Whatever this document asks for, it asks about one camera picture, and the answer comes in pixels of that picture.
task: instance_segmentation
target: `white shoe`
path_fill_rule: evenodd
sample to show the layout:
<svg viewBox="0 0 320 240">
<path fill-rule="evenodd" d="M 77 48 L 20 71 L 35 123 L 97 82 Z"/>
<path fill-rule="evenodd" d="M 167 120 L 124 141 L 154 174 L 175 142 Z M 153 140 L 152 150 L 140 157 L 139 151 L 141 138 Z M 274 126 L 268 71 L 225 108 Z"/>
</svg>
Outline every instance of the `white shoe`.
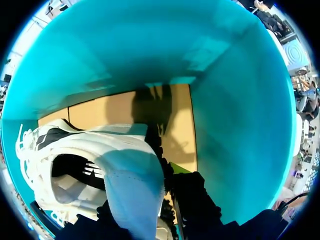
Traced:
<svg viewBox="0 0 320 240">
<path fill-rule="evenodd" d="M 63 226 L 77 214 L 97 219 L 96 208 L 108 198 L 114 220 L 137 239 L 155 239 L 164 198 L 164 175 L 157 156 L 144 141 L 145 124 L 101 126 L 77 130 L 58 119 L 16 142 L 22 175 L 43 210 Z M 105 193 L 69 175 L 52 177 L 54 161 L 63 155 L 89 161 L 84 174 L 104 179 Z"/>
</svg>

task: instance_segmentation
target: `turquoise booth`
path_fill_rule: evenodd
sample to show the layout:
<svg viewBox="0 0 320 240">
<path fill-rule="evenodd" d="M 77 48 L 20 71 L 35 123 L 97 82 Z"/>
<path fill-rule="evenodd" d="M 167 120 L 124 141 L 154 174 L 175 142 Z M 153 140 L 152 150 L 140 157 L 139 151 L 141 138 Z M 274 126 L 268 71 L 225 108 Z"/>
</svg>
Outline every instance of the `turquoise booth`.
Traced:
<svg viewBox="0 0 320 240">
<path fill-rule="evenodd" d="M 62 108 L 166 84 L 190 86 L 198 171 L 222 221 L 270 208 L 293 158 L 294 93 L 263 24 L 230 0 L 82 0 L 55 18 L 2 112 L 4 157 L 23 200 L 34 194 L 15 151 L 21 124 L 34 130 Z"/>
</svg>

